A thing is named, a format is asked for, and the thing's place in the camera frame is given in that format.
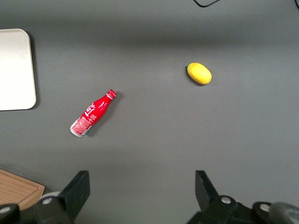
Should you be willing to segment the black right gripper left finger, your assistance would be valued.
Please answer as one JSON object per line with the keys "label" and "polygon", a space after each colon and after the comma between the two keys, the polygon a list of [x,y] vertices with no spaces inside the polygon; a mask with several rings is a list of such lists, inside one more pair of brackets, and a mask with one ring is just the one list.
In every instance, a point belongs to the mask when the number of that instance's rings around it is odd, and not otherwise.
{"label": "black right gripper left finger", "polygon": [[36,222],[73,224],[89,195],[89,172],[79,171],[61,192],[48,193],[35,204]]}

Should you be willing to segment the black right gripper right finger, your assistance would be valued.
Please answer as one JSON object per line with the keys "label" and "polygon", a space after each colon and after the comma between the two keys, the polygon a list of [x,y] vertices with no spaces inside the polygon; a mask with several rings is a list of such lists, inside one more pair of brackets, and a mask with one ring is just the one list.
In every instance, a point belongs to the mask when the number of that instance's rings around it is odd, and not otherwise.
{"label": "black right gripper right finger", "polygon": [[189,224],[255,224],[250,208],[235,199],[219,195],[203,170],[195,172],[195,196],[200,211]]}

